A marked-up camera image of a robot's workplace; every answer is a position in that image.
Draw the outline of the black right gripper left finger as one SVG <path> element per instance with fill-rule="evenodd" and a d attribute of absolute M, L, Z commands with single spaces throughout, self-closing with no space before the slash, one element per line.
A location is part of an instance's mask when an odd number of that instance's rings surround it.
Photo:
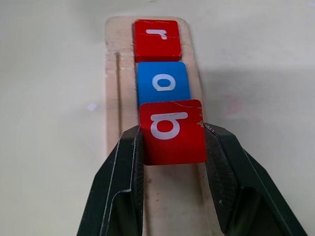
<path fill-rule="evenodd" d="M 122 133 L 94 177 L 77 235 L 142 235 L 143 147 L 139 126 Z"/>

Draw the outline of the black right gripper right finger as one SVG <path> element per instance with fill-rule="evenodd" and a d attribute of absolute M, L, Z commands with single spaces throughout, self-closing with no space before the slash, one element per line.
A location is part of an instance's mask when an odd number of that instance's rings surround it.
<path fill-rule="evenodd" d="M 205 123 L 207 180 L 225 236 L 305 236 L 279 189 L 236 136 Z"/>

